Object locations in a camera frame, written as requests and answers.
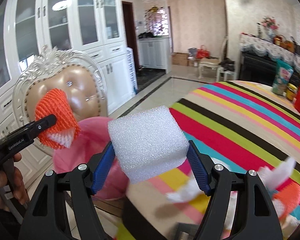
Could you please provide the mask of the orange foam fruit net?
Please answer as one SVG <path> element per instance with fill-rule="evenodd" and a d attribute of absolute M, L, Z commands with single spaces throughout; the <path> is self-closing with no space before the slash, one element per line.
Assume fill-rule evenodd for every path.
<path fill-rule="evenodd" d="M 56 117 L 56 123 L 40 133 L 39 141 L 54 150 L 70 148 L 79 135 L 80 128 L 63 90 L 54 88 L 37 103 L 35 120 L 38 121 L 49 115 Z"/>

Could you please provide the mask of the white foam block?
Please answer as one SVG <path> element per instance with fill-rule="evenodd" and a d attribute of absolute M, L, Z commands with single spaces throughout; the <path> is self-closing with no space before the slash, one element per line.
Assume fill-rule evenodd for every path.
<path fill-rule="evenodd" d="M 111 120 L 108 132 L 121 170 L 132 184 L 186 160 L 189 142 L 166 106 Z"/>

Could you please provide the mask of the pink lined trash bin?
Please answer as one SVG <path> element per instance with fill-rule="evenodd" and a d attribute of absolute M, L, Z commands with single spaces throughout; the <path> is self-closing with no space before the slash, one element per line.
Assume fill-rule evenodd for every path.
<path fill-rule="evenodd" d="M 56 173 L 70 172 L 78 165 L 87 163 L 90 158 L 102 153 L 110 141 L 108 122 L 111 118 L 94 116 L 78 122 L 80 133 L 70 148 L 55 150 L 53 166 Z M 125 196 L 129 184 L 128 177 L 121 170 L 117 159 L 114 159 L 106 181 L 95 197 L 101 200 L 115 200 Z"/>

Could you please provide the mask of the white crumpled tissue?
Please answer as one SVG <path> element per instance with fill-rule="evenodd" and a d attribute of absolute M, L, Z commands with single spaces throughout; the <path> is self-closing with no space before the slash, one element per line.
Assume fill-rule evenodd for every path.
<path fill-rule="evenodd" d="M 196 179 L 194 176 L 191 176 L 177 191 L 167 193 L 166 198 L 172 203 L 186 203 L 194 200 L 202 193 L 203 191 L 200 190 Z"/>

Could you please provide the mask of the colourful striped tablecloth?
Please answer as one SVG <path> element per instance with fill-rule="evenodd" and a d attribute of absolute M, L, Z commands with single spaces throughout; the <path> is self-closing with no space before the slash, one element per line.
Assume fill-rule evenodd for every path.
<path fill-rule="evenodd" d="M 289 182 L 300 185 L 300 113 L 265 85 L 225 81 L 203 85 L 170 107 L 187 139 L 203 154 L 245 173 L 296 160 Z M 172 239 L 179 223 L 200 224 L 210 198 L 170 203 L 190 176 L 189 163 L 128 187 L 117 239 Z M 300 220 L 300 203 L 291 217 Z"/>

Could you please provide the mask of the ornate beige leather chair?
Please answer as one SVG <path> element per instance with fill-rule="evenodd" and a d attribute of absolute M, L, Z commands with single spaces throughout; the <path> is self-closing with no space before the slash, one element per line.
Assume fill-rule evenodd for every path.
<path fill-rule="evenodd" d="M 13 114 L 19 127 L 34 120 L 36 104 L 54 88 L 66 93 L 77 121 L 108 116 L 106 80 L 98 64 L 83 51 L 43 46 L 13 90 Z"/>

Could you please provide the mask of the cardboard box on floor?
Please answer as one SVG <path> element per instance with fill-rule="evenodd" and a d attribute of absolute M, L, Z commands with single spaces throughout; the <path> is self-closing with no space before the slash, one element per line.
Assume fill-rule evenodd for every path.
<path fill-rule="evenodd" d="M 189 55 L 187 53 L 172 53 L 171 54 L 172 64 L 187 66 L 188 56 Z"/>

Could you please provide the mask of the red gift bag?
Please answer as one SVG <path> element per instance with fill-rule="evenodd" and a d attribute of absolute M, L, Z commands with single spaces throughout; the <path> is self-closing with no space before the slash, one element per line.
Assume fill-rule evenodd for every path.
<path fill-rule="evenodd" d="M 207 49 L 205 45 L 201 45 L 200 48 L 197 49 L 196 58 L 203 59 L 209 57 L 210 57 L 210 51 Z"/>

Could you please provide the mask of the yellow lid jar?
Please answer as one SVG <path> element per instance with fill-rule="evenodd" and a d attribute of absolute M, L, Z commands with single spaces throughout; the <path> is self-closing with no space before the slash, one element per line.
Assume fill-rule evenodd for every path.
<path fill-rule="evenodd" d="M 298 88 L 295 85 L 293 85 L 291 83 L 288 83 L 287 90 L 286 90 L 286 98 L 289 101 L 294 100 L 294 98 L 296 97 L 297 92 L 298 92 Z"/>

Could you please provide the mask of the white blue patterned panel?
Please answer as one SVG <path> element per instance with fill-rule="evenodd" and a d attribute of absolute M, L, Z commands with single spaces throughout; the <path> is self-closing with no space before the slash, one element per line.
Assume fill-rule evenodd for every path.
<path fill-rule="evenodd" d="M 135 64 L 134 64 L 134 56 L 132 48 L 126 48 L 127 62 L 129 68 L 129 77 L 132 83 L 134 94 L 138 94 L 138 83 L 136 78 Z"/>

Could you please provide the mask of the white low entry cabinet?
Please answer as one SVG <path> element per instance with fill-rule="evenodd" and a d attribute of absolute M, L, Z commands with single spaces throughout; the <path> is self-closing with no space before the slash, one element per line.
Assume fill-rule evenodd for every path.
<path fill-rule="evenodd" d="M 145 68 L 171 71 L 170 37 L 143 38 L 138 40 L 140 65 Z"/>

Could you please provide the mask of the black piano with lace cover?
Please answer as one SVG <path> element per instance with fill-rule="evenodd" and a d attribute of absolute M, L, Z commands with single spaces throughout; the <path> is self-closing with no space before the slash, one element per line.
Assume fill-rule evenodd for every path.
<path fill-rule="evenodd" d="M 271 86 L 275 80 L 276 62 L 292 66 L 292 84 L 300 86 L 300 56 L 266 40 L 241 34 L 239 36 L 238 79 Z"/>

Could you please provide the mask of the teal snack bag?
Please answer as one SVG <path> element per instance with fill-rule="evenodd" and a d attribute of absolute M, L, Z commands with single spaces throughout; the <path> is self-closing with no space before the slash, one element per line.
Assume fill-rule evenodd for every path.
<path fill-rule="evenodd" d="M 272 85 L 272 92 L 277 95 L 283 95 L 287 89 L 287 84 L 294 72 L 292 66 L 285 61 L 277 60 L 276 62 L 276 75 Z"/>

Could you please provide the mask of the white glass door cabinet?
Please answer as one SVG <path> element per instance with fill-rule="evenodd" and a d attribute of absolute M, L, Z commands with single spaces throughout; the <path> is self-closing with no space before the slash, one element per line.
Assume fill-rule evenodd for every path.
<path fill-rule="evenodd" d="M 121 0 L 3 0 L 0 5 L 0 137 L 23 124 L 13 111 L 18 78 L 44 47 L 86 52 L 106 84 L 107 112 L 134 96 Z"/>

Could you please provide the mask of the pink flower bouquet vase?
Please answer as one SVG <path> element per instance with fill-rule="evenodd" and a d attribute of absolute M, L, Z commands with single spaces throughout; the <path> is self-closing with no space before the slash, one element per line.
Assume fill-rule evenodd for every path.
<path fill-rule="evenodd" d="M 276 36 L 276 31 L 279 28 L 274 17 L 264 16 L 261 25 L 264 27 L 268 40 L 273 42 L 274 37 Z"/>

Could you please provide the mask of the cream chair by wall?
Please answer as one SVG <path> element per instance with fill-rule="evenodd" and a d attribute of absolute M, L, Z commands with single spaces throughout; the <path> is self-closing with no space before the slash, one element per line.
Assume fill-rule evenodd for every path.
<path fill-rule="evenodd" d="M 228 46 L 228 36 L 225 36 L 221 45 L 221 50 L 219 57 L 216 58 L 202 58 L 198 63 L 198 74 L 199 78 L 203 77 L 203 72 L 205 68 L 218 69 L 221 65 L 221 62 L 226 58 L 227 55 L 227 46 Z"/>

